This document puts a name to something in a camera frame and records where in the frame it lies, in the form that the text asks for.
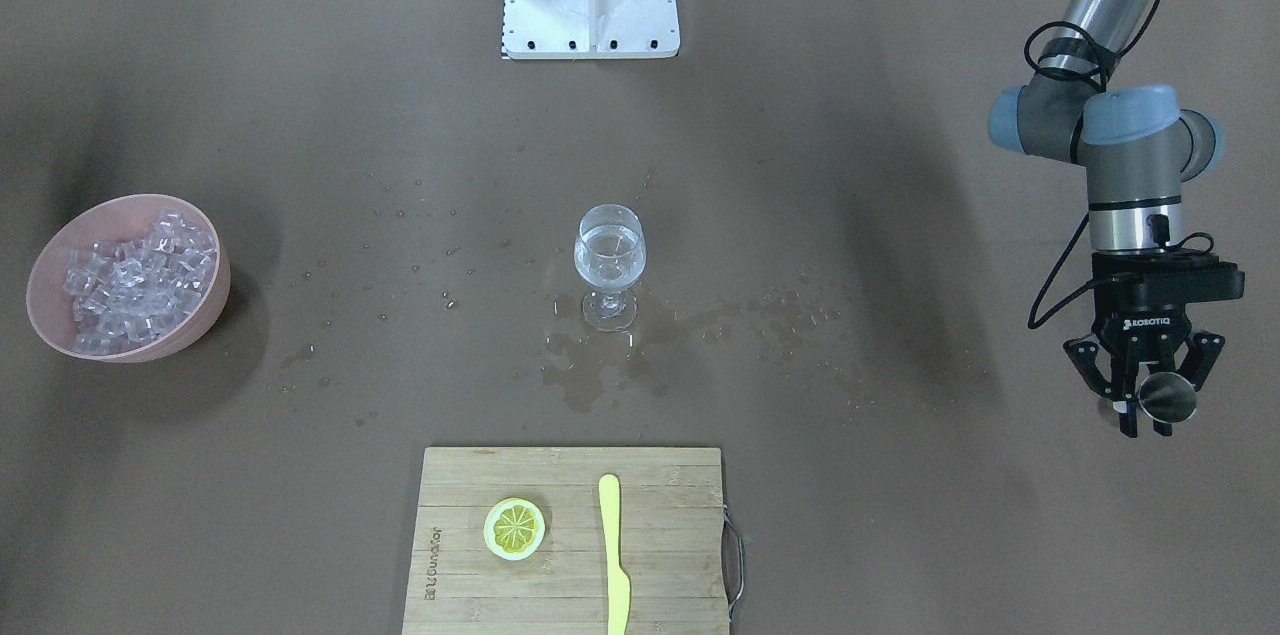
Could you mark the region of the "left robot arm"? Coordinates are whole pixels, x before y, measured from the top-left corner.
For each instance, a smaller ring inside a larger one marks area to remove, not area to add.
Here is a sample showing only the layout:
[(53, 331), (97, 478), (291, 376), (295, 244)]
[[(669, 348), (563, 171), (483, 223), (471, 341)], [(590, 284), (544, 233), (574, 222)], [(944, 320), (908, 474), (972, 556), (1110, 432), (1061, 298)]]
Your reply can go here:
[(1042, 328), (1069, 303), (1092, 298), (1091, 330), (1062, 348), (1129, 438), (1143, 419), (1171, 437), (1196, 415), (1225, 341), (1197, 328), (1187, 310), (1240, 300), (1245, 289), (1244, 271), (1220, 257), (1215, 239), (1183, 225), (1183, 187), (1221, 160), (1221, 125), (1183, 108), (1170, 84), (1112, 84), (1161, 3), (1071, 0), (1060, 19), (1028, 35), (1032, 79), (1000, 93), (988, 122), (996, 146), (1085, 174), (1085, 214), (1071, 243), (1089, 239), (1091, 275), (1046, 306), (1066, 262), (1059, 257), (1027, 325)]

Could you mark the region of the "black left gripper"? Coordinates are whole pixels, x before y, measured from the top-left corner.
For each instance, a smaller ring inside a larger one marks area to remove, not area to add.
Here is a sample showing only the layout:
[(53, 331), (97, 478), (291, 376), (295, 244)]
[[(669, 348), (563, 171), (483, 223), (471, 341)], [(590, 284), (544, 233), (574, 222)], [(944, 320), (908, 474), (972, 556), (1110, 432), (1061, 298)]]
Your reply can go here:
[[(1091, 335), (1064, 342), (1062, 351), (1084, 384), (1101, 399), (1117, 405), (1119, 430), (1138, 438), (1137, 375), (1139, 361), (1126, 347), (1137, 344), (1147, 360), (1158, 358), (1151, 341), (1171, 330), (1187, 330), (1185, 307), (1192, 296), (1207, 292), (1206, 271), (1216, 256), (1204, 251), (1094, 252)], [(1225, 335), (1193, 330), (1187, 355), (1174, 370), (1201, 390), (1225, 350)], [(1171, 437), (1178, 424), (1157, 424), (1160, 437)]]

